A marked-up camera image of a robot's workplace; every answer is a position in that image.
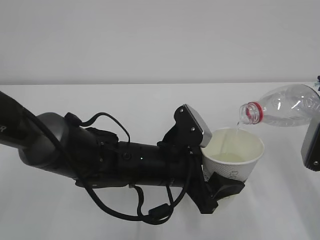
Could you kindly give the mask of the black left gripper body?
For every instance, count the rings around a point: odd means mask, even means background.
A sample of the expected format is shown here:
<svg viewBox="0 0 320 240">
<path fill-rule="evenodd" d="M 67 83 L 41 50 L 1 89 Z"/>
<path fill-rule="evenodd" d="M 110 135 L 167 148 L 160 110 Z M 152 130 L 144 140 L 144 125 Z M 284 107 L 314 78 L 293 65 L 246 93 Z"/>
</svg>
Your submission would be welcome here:
<svg viewBox="0 0 320 240">
<path fill-rule="evenodd" d="M 200 147 L 185 148 L 178 154 L 167 157 L 165 182 L 172 187 L 182 188 L 173 202 L 174 207 L 188 195 L 201 214 L 212 214 L 216 210 L 218 203 L 205 182 L 202 166 L 203 154 Z"/>
</svg>

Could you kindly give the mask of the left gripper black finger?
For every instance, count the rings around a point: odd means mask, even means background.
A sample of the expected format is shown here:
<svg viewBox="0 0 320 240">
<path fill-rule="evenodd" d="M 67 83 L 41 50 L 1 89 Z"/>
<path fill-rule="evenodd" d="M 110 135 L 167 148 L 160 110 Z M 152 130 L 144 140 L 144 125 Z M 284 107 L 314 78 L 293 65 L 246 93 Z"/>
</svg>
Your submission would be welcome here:
<svg viewBox="0 0 320 240">
<path fill-rule="evenodd" d="M 214 172 L 208 180 L 211 196 L 215 200 L 221 200 L 239 194 L 245 187 L 245 183 L 235 179 L 229 179 Z"/>
</svg>

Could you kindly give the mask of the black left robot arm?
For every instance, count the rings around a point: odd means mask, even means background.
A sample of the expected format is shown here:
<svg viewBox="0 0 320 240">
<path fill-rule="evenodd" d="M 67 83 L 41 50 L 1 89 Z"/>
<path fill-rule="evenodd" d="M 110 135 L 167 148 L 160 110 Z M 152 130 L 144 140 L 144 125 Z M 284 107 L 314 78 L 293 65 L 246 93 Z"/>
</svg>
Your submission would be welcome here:
<svg viewBox="0 0 320 240">
<path fill-rule="evenodd" d="M 16 148 L 31 167 L 71 178 L 106 213 L 127 221 L 146 218 L 119 213 L 104 205 L 95 189 L 131 187 L 143 204 L 142 186 L 180 187 L 176 199 L 151 209 L 147 217 L 161 220 L 188 195 L 202 214 L 211 214 L 222 198 L 239 194 L 243 180 L 213 173 L 204 177 L 202 148 L 212 137 L 201 116 L 188 104 L 174 113 L 174 126 L 156 145 L 120 141 L 110 131 L 93 127 L 101 116 L 81 121 L 76 115 L 54 112 L 34 115 L 15 99 L 0 95 L 0 142 Z"/>
</svg>

